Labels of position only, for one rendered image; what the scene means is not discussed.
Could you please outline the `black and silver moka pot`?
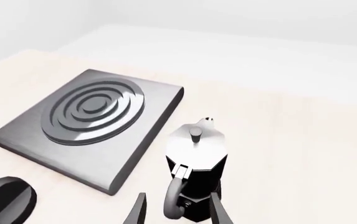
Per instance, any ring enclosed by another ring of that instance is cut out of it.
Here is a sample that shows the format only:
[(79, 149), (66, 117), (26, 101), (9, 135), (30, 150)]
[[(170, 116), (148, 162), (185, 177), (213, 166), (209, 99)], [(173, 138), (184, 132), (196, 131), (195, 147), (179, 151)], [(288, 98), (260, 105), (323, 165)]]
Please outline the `black and silver moka pot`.
[(166, 160), (172, 176), (163, 205), (166, 218), (203, 222), (211, 217), (211, 194), (222, 196), (221, 177), (227, 160), (225, 135), (206, 117), (183, 124), (169, 135)]

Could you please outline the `flat black stove plate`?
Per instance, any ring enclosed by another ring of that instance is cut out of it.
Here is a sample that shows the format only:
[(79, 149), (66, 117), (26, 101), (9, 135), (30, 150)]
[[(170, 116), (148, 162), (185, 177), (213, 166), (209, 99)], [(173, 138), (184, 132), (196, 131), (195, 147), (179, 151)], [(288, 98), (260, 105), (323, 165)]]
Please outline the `flat black stove plate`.
[(0, 147), (115, 195), (184, 88), (88, 69), (0, 128)]

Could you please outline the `round black stove knob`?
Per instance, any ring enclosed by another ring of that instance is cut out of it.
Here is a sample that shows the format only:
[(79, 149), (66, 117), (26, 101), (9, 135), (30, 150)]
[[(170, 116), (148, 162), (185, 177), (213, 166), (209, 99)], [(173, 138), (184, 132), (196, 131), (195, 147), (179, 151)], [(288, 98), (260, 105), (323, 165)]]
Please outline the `round black stove knob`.
[(18, 177), (0, 178), (0, 224), (23, 224), (37, 203), (37, 193)]

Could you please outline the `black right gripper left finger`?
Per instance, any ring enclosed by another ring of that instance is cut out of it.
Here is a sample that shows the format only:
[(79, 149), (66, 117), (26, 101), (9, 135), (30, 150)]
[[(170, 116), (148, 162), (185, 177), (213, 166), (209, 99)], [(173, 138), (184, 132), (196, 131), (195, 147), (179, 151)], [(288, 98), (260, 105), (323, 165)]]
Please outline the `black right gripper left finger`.
[(123, 224), (145, 224), (146, 209), (146, 194), (141, 192), (138, 194), (137, 200)]

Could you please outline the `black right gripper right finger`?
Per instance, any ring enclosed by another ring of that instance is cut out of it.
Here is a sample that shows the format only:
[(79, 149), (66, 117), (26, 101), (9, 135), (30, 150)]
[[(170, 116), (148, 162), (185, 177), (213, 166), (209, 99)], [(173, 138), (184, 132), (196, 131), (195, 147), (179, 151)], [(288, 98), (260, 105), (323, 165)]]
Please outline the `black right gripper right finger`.
[(233, 224), (233, 221), (225, 211), (217, 192), (211, 193), (209, 210), (212, 224)]

